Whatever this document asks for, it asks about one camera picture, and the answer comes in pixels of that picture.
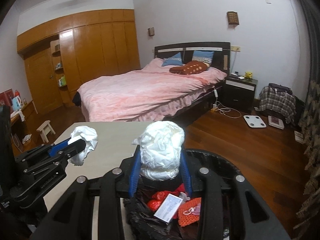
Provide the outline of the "white tissue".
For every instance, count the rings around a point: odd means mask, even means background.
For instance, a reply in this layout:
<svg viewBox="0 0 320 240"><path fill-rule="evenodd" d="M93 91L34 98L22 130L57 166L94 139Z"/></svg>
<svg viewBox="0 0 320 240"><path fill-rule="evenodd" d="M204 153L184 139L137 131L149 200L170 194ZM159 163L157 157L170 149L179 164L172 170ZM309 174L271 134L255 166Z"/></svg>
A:
<svg viewBox="0 0 320 240"><path fill-rule="evenodd" d="M68 145L80 141L80 149L77 154L69 159L74 166L84 165L88 154L95 150L98 144L98 134L94 128L88 126L77 126L71 133Z"/></svg>
<svg viewBox="0 0 320 240"><path fill-rule="evenodd" d="M140 174L153 181L174 179L180 168L184 130L171 121L156 121L132 143L140 148Z"/></svg>

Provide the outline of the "orange foam net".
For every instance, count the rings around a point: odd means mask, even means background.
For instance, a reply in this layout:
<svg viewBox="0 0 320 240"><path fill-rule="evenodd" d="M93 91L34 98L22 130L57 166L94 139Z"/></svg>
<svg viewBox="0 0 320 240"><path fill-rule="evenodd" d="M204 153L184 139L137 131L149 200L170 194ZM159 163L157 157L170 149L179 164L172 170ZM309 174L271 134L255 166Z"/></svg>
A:
<svg viewBox="0 0 320 240"><path fill-rule="evenodd" d="M201 198L193 198L178 208L178 224L188 226L200 220Z"/></svg>

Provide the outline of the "white small carton box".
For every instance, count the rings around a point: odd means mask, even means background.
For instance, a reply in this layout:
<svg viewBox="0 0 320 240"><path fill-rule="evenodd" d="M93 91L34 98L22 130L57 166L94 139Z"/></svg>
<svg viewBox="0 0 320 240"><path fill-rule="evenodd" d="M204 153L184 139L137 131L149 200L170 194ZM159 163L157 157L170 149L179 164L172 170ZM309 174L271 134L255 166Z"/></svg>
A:
<svg viewBox="0 0 320 240"><path fill-rule="evenodd" d="M180 207L181 202L181 198L169 194L155 212L154 216L162 222L169 224Z"/></svg>

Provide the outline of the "blue electric kettle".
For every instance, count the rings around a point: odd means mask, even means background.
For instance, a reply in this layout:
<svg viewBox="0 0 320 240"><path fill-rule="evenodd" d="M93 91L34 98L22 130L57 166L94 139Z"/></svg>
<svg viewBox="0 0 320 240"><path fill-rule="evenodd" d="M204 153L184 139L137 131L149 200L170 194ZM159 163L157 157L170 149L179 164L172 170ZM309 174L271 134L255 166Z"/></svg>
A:
<svg viewBox="0 0 320 240"><path fill-rule="evenodd" d="M12 109L13 111L19 111L23 107L23 102L20 96L12 98Z"/></svg>

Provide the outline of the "red plastic wrapper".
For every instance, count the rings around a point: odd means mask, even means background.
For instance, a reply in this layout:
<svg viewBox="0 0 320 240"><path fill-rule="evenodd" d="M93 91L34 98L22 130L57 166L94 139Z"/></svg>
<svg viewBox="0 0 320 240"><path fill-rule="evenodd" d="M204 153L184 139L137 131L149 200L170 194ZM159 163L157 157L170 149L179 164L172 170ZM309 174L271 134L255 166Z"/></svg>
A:
<svg viewBox="0 0 320 240"><path fill-rule="evenodd" d="M152 195L151 199L147 203L147 206L152 212L156 212L169 194L178 197L180 192L185 192L187 194L183 183L174 191L158 191Z"/></svg>

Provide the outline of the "white bathroom scale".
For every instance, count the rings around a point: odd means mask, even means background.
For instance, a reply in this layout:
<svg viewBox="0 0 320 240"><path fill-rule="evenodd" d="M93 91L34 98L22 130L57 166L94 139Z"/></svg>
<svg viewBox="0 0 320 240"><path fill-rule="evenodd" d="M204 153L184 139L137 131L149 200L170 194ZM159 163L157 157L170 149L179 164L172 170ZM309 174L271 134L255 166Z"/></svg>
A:
<svg viewBox="0 0 320 240"><path fill-rule="evenodd" d="M258 115L244 115L244 120L250 128L266 128L266 124Z"/></svg>

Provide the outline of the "large wooden wardrobe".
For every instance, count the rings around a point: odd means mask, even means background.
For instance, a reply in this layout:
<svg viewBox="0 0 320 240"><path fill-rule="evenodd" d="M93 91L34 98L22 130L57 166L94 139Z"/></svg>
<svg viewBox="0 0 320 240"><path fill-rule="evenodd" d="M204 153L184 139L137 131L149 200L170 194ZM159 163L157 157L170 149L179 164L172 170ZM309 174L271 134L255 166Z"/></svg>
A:
<svg viewBox="0 0 320 240"><path fill-rule="evenodd" d="M79 87L140 68L132 9L85 11L35 26L17 37L36 110L71 106Z"/></svg>

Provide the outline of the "plaid shirt on chair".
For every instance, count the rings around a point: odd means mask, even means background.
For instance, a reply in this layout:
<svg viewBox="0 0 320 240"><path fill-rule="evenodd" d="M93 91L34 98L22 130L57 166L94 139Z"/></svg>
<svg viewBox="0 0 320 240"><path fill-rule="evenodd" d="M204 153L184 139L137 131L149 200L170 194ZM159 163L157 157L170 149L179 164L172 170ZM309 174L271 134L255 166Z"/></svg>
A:
<svg viewBox="0 0 320 240"><path fill-rule="evenodd" d="M281 114L287 124L294 123L296 98L288 90L266 86L261 90L259 99L259 109L261 111L274 111Z"/></svg>

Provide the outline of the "pink quilt bed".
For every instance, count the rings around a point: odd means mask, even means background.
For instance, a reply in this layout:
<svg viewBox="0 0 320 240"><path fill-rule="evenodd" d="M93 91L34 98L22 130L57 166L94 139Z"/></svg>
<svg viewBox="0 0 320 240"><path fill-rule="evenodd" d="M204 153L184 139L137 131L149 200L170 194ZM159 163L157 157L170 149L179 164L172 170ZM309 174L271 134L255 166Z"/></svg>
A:
<svg viewBox="0 0 320 240"><path fill-rule="evenodd" d="M86 121L159 121L192 105L227 74L209 67L200 74L170 73L155 58L143 69L101 76L80 86L78 93Z"/></svg>

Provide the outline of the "right blue pillow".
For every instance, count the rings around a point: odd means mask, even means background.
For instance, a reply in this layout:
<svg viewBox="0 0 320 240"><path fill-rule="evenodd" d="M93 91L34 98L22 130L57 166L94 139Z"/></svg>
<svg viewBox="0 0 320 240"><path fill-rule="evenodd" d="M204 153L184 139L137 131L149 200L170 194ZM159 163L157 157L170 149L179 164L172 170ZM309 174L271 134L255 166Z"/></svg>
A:
<svg viewBox="0 0 320 240"><path fill-rule="evenodd" d="M211 65L212 60L213 60L213 56L214 56L214 51L195 50L193 52L192 60L207 63L207 64Z"/></svg>

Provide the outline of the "left blue pillow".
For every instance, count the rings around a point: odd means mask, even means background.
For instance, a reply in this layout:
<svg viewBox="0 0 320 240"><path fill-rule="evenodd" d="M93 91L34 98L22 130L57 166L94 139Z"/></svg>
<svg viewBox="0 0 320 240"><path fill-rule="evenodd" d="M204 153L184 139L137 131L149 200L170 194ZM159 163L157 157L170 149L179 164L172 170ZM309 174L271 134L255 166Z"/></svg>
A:
<svg viewBox="0 0 320 240"><path fill-rule="evenodd" d="M177 53L174 56L171 56L169 58L164 59L163 63L162 63L162 67L165 66L182 66L183 62L182 62L182 56L181 53Z"/></svg>

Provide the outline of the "red picture frame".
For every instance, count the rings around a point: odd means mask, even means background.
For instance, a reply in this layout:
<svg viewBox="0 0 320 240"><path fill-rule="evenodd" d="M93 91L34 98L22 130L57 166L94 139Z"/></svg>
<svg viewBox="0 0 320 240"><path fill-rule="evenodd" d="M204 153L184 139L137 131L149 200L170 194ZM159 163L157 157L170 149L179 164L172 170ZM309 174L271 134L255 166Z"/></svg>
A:
<svg viewBox="0 0 320 240"><path fill-rule="evenodd" d="M14 98L14 93L12 89L6 90L0 93L0 104L7 105L9 107L12 106L12 99Z"/></svg>

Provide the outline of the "left wall lamp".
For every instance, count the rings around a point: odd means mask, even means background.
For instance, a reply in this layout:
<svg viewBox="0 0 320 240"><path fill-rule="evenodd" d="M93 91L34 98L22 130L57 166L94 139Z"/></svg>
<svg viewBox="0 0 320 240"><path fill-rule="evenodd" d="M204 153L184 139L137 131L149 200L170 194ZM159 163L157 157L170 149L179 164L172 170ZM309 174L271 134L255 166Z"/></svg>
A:
<svg viewBox="0 0 320 240"><path fill-rule="evenodd" d="M155 29L154 27L148 28L148 35L150 37L153 37L155 35Z"/></svg>

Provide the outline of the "wall lamp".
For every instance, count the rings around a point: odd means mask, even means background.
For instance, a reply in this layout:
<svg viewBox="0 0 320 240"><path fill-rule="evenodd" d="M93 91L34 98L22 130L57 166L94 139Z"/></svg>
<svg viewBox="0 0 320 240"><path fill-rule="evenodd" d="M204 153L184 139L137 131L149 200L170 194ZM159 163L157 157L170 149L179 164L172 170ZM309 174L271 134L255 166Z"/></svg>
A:
<svg viewBox="0 0 320 240"><path fill-rule="evenodd" d="M154 27L148 28L148 35L150 37L153 37L155 35L155 29Z"/></svg>
<svg viewBox="0 0 320 240"><path fill-rule="evenodd" d="M227 12L227 21L228 25L236 27L239 23L238 13L235 11L228 11Z"/></svg>

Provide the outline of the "right wall lamp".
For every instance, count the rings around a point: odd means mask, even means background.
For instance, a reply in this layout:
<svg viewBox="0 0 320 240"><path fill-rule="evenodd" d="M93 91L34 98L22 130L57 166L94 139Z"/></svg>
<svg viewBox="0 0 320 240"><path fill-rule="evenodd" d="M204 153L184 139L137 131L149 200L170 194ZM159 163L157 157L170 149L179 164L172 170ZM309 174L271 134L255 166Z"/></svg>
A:
<svg viewBox="0 0 320 240"><path fill-rule="evenodd" d="M228 11L227 12L227 21L228 25L236 27L239 23L238 13L235 11Z"/></svg>

